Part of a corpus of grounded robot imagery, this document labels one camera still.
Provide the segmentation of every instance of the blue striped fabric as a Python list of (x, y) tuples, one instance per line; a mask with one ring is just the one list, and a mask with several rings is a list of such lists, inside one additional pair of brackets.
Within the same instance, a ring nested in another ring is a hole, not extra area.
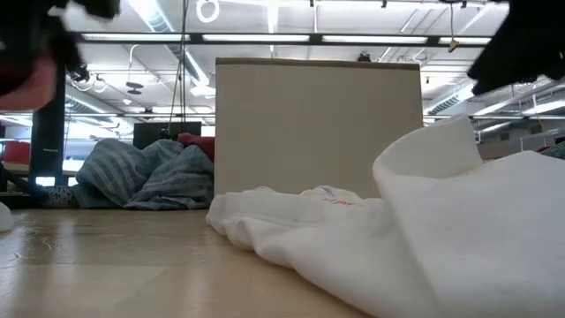
[[(138, 150), (108, 139), (96, 144), (77, 181), (123, 208), (207, 208), (214, 196), (214, 163), (197, 146), (183, 149), (172, 140)], [(81, 194), (81, 207), (96, 208), (88, 193)]]

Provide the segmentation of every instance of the table surface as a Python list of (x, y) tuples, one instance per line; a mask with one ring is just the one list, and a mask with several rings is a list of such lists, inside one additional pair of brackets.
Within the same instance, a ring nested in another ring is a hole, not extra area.
[(235, 248), (206, 212), (15, 211), (0, 318), (366, 317)]
[[(2, 162), (2, 165), (12, 173), (24, 173), (27, 174), (29, 172), (29, 165), (23, 163), (5, 163)], [(63, 170), (63, 175), (68, 177), (74, 177), (77, 175), (76, 171), (68, 171)]]

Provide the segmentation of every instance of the hanging cable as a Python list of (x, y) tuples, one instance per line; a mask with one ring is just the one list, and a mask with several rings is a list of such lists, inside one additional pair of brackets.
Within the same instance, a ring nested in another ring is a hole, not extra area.
[(449, 5), (449, 11), (451, 12), (451, 23), (450, 23), (450, 27), (451, 27), (451, 41), (454, 41), (456, 39), (456, 32), (454, 31), (454, 17), (455, 17), (455, 13), (453, 12), (453, 4)]
[(130, 67), (127, 69), (127, 81), (130, 81), (130, 77), (132, 76), (132, 65), (133, 65), (133, 49), (137, 48), (139, 44), (135, 44), (130, 49)]
[(169, 136), (170, 136), (170, 124), (173, 122), (173, 112), (175, 111), (175, 99), (177, 97), (177, 86), (178, 86), (178, 82), (179, 82), (179, 77), (180, 77), (180, 68), (181, 68), (182, 62), (181, 60), (178, 60), (178, 67), (177, 67), (177, 79), (175, 80), (175, 87), (173, 89), (173, 102), (170, 105), (170, 117), (169, 117), (169, 127), (167, 128), (168, 132), (169, 132)]
[(181, 133), (184, 132), (186, 130), (185, 127), (185, 123), (186, 123), (186, 71), (185, 71), (185, 66), (186, 66), (186, 42), (185, 42), (185, 38), (184, 35), (186, 34), (186, 17), (188, 15), (188, 4), (189, 1), (188, 0), (183, 0), (183, 27), (182, 27), (182, 35), (183, 37), (181, 37), (181, 49), (183, 52), (183, 77), (182, 77), (182, 90), (181, 90), (181, 95), (182, 95), (182, 102), (181, 102), (181, 113), (182, 113), (182, 117), (181, 117)]
[(67, 131), (64, 134), (64, 147), (63, 147), (63, 160), (67, 153), (67, 141), (69, 140), (69, 131), (71, 130), (71, 111), (66, 112), (67, 114)]
[(75, 83), (74, 80), (71, 79), (71, 85), (72, 85), (73, 87), (77, 88), (80, 92), (87, 92), (87, 91), (89, 91), (90, 89), (92, 89), (92, 87), (94, 87), (94, 83), (91, 84), (91, 85), (90, 85), (89, 87), (87, 87), (87, 88), (82, 88), (82, 87), (78, 86), (77, 83)]
[[(101, 82), (102, 84), (104, 84), (104, 86), (100, 89), (96, 89), (95, 85), (96, 85), (97, 82)], [(96, 80), (92, 84), (92, 89), (96, 93), (100, 94), (100, 93), (104, 93), (106, 91), (106, 88), (108, 88), (108, 84), (106, 84), (106, 81), (104, 79), (99, 78), (98, 75), (96, 75)]]
[(455, 30), (454, 30), (455, 12), (454, 12), (454, 10), (453, 10), (453, 3), (449, 4), (449, 11), (451, 12), (451, 21), (450, 21), (451, 43), (449, 44), (448, 52), (449, 52), (449, 53), (453, 53), (453, 51), (455, 51), (455, 50), (459, 47), (459, 42), (456, 41), (456, 32), (455, 32)]

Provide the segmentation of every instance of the red object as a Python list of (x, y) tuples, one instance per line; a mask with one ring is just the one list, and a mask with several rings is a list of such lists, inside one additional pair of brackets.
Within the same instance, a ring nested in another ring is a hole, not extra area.
[(541, 154), (542, 152), (548, 150), (550, 147), (551, 147), (551, 146), (542, 147), (542, 148), (538, 149), (538, 151), (536, 151), (536, 152)]
[(51, 57), (39, 57), (34, 70), (16, 90), (0, 96), (0, 110), (38, 110), (53, 99), (57, 65)]
[(191, 145), (196, 145), (212, 160), (214, 161), (215, 151), (215, 138), (214, 137), (200, 137), (190, 134), (188, 132), (180, 133), (178, 135), (178, 142), (182, 143), (185, 148)]
[(6, 163), (29, 164), (31, 145), (26, 142), (5, 141), (4, 161)]

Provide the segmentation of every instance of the ceiling duct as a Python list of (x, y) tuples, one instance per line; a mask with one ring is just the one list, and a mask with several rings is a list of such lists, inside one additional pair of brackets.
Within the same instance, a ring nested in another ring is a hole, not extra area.
[[(129, 4), (139, 14), (151, 31), (165, 34), (175, 32), (155, 0), (130, 0)], [(210, 84), (210, 79), (196, 63), (188, 49), (185, 49), (185, 52), (183, 52), (180, 43), (167, 44), (165, 46), (179, 61), (183, 60), (183, 54), (185, 54), (187, 62), (185, 63), (185, 69), (197, 85)]]
[(524, 93), (521, 93), (521, 94), (518, 94), (518, 95), (514, 95), (513, 97), (508, 98), (505, 101), (497, 102), (495, 105), (486, 107), (483, 110), (476, 112), (474, 115), (480, 116), (480, 115), (490, 114), (492, 112), (495, 112), (495, 111), (500, 110), (502, 108), (508, 107), (510, 105), (518, 104), (518, 103), (520, 103), (520, 101), (523, 101), (526, 98), (529, 98), (529, 97), (531, 97), (535, 94), (543, 93), (543, 92), (545, 92), (549, 89), (556, 88), (556, 87), (561, 89), (561, 86), (563, 85), (563, 83), (565, 83), (565, 80), (549, 81), (545, 84), (540, 83), (541, 85), (537, 85), (537, 86), (535, 86), (535, 88), (530, 89), (527, 92), (524, 92)]
[(446, 94), (440, 95), (433, 99), (430, 105), (424, 110), (426, 115), (437, 115), (438, 113), (453, 107), (461, 102), (465, 102), (472, 98), (473, 84), (464, 83), (451, 89)]

